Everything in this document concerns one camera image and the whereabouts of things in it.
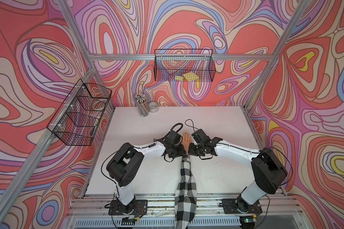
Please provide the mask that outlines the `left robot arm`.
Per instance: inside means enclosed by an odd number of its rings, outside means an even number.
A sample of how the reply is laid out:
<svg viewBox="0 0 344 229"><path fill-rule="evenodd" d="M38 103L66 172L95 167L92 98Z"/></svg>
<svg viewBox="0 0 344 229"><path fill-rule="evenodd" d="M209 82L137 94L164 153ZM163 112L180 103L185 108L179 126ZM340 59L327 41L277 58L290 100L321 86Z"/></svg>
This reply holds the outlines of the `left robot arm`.
<svg viewBox="0 0 344 229"><path fill-rule="evenodd" d="M164 137L153 140L150 144L142 146L123 144L106 165L110 179L116 184L117 202L124 207L134 202L135 195L131 183L145 158L161 156L165 160L167 158L174 160L184 155L182 135L173 130Z"/></svg>

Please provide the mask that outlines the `mannequin hand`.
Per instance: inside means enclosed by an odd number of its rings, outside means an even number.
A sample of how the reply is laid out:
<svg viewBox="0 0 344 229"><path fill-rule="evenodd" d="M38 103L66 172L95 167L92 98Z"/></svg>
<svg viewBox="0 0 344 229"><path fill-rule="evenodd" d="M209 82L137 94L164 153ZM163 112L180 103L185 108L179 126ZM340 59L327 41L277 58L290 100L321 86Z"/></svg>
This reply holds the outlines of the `mannequin hand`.
<svg viewBox="0 0 344 229"><path fill-rule="evenodd" d="M184 147L186 155L189 154L189 146L190 146L190 143L192 143L192 141L193 141L193 138L191 134L188 132L184 132L182 135L182 145Z"/></svg>

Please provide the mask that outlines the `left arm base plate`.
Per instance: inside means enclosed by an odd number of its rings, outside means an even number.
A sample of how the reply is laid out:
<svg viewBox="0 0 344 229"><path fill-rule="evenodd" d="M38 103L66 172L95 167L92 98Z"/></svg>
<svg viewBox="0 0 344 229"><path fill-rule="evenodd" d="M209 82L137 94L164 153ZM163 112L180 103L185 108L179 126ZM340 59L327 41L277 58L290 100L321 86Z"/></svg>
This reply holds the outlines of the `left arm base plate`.
<svg viewBox="0 0 344 229"><path fill-rule="evenodd" d="M143 216L147 214L148 201L134 199L128 205L123 205L118 199L111 201L108 214L110 216Z"/></svg>

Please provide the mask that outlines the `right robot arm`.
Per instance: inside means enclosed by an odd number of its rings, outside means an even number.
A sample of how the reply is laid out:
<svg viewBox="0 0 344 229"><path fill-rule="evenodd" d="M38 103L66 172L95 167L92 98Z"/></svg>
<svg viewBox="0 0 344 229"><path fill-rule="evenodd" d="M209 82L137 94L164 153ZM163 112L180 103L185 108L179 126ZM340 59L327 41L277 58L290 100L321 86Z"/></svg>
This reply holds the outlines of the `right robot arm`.
<svg viewBox="0 0 344 229"><path fill-rule="evenodd" d="M210 138L202 129L192 133L195 144L189 146L192 156L212 155L231 159L252 169L255 180L238 196L235 205L243 209L254 205L266 194L275 194L288 172L272 149L249 149L222 138Z"/></svg>

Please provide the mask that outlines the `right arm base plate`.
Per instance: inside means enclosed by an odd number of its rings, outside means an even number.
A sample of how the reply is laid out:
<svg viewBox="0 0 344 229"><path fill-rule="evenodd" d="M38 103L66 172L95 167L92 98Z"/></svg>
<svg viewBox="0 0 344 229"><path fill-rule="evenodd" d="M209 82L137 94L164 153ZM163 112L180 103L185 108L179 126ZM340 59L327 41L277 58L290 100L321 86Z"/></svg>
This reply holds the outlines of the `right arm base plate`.
<svg viewBox="0 0 344 229"><path fill-rule="evenodd" d="M263 212L259 201L249 205L241 198L224 198L219 206L223 208L225 214L260 215Z"/></svg>

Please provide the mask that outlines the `plaid sleeve mannequin forearm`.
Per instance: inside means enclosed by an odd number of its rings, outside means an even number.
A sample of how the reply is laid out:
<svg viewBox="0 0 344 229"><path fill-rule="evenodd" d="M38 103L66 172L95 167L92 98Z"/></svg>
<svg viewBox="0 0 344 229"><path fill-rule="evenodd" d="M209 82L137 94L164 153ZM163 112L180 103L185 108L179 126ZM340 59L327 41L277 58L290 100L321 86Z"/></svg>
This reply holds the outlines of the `plaid sleeve mannequin forearm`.
<svg viewBox="0 0 344 229"><path fill-rule="evenodd" d="M180 181L176 189L174 204L175 228L187 229L197 211L197 187L188 155L182 157Z"/></svg>

